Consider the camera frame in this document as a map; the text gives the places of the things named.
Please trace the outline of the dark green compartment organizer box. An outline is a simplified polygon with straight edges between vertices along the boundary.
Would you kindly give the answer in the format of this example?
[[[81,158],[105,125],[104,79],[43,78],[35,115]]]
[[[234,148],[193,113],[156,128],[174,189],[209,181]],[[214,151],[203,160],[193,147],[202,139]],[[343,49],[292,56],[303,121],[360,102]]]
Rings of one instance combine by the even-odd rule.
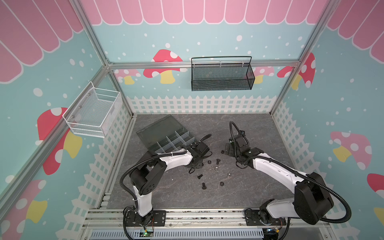
[[[178,151],[195,142],[195,137],[173,116],[167,115],[136,132],[149,151],[158,154]]]

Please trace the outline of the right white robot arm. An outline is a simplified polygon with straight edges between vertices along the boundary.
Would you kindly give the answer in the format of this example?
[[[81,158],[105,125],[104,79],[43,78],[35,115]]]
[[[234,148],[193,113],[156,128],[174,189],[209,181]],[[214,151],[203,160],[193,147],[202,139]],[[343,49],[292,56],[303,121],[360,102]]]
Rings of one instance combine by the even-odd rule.
[[[260,206],[260,217],[265,225],[270,219],[278,218],[301,219],[310,225],[319,221],[341,224],[352,217],[352,209],[347,201],[327,187],[321,175],[300,172],[273,159],[259,148],[250,148],[243,135],[231,137],[225,153],[234,157],[237,163],[267,174],[293,193],[290,199],[271,199]],[[339,219],[325,217],[335,205],[333,199],[339,200],[346,210],[345,215]]]

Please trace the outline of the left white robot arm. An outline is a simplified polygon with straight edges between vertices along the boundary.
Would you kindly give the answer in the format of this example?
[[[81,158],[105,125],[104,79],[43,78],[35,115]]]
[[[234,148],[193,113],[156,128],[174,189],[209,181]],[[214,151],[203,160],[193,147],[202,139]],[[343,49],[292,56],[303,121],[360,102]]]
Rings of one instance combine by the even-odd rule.
[[[203,160],[211,155],[212,151],[204,142],[182,145],[180,150],[163,154],[147,151],[123,173],[119,184],[133,197],[135,214],[142,218],[148,217],[153,211],[152,192],[166,171],[182,166],[191,171],[200,169],[204,165]]]

